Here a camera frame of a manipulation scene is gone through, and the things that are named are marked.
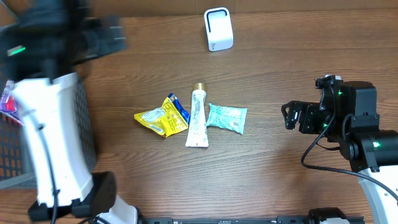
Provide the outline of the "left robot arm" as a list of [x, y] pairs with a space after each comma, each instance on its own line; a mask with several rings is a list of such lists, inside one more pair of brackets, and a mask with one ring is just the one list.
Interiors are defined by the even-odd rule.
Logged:
[[83, 153], [91, 128], [75, 66], [126, 46], [118, 18], [92, 18], [89, 9], [87, 1], [35, 1], [1, 29], [1, 62], [14, 82], [10, 93], [37, 183], [33, 222], [66, 215], [82, 223], [139, 220], [137, 208], [117, 194], [114, 174], [91, 172]]

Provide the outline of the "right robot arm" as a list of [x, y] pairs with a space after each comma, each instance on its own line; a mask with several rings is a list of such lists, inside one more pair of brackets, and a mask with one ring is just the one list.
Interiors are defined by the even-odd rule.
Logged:
[[[315, 79], [315, 88], [321, 91], [318, 103], [290, 101], [281, 107], [286, 129], [316, 135], [301, 165], [357, 177], [374, 222], [397, 223], [397, 131], [379, 127], [376, 87], [327, 75]], [[336, 144], [334, 149], [349, 161], [350, 170], [305, 162], [321, 138]]]

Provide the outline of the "yellow blue snack packet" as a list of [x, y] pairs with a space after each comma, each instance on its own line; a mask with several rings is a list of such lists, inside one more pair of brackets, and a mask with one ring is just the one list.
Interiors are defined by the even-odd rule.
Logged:
[[136, 113], [134, 119], [158, 135], [167, 138], [188, 129], [190, 114], [183, 108], [177, 96], [170, 93], [161, 107]]

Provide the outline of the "teal wet wipes pack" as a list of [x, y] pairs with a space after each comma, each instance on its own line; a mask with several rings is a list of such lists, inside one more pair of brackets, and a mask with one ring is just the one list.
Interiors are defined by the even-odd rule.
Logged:
[[244, 134], [247, 108], [235, 108], [209, 104], [210, 112], [206, 126], [214, 126], [221, 129], [228, 129], [239, 134]]

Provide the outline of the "white tube with gold cap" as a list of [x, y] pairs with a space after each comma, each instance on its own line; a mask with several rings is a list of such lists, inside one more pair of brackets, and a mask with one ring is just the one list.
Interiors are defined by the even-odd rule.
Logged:
[[191, 118], [185, 143], [186, 147], [209, 146], [205, 116], [206, 89], [204, 83], [197, 83], [193, 86]]

